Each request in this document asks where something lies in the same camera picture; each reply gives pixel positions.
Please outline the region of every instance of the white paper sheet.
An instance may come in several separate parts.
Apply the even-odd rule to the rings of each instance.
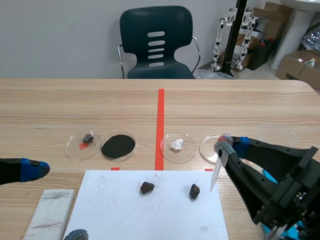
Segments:
[[[65,236],[85,229],[89,240],[228,240],[212,172],[85,172]],[[154,190],[142,195],[143,182]],[[200,188],[189,197],[192,184]]]

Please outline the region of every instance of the white stand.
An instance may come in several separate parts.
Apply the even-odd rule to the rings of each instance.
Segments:
[[[314,15],[315,13],[311,11],[295,10],[292,23],[270,65],[272,70],[278,70],[285,55],[294,53],[298,50]]]

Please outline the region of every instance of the chair backrest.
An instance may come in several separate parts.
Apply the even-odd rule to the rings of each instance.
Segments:
[[[137,65],[166,64],[175,61],[174,54],[178,48],[191,43],[192,15],[183,6],[130,9],[121,15],[120,33],[124,52],[135,54]],[[152,55],[163,57],[149,59],[148,56]]]

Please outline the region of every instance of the white wall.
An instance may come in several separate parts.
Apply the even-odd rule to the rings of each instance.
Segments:
[[[248,0],[247,5],[259,7],[261,2]],[[201,50],[199,66],[210,62],[218,19],[236,0],[1,0],[0,78],[121,78],[121,13],[165,5],[190,10]],[[226,45],[228,34],[224,36]],[[175,56],[192,69],[197,62],[194,42]],[[136,59],[123,57],[127,73]]]

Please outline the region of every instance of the red fragment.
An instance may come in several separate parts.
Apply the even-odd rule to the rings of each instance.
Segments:
[[[88,144],[88,143],[83,142],[83,143],[80,143],[80,144],[79,144],[80,150],[86,149],[87,147],[89,147],[89,144]]]

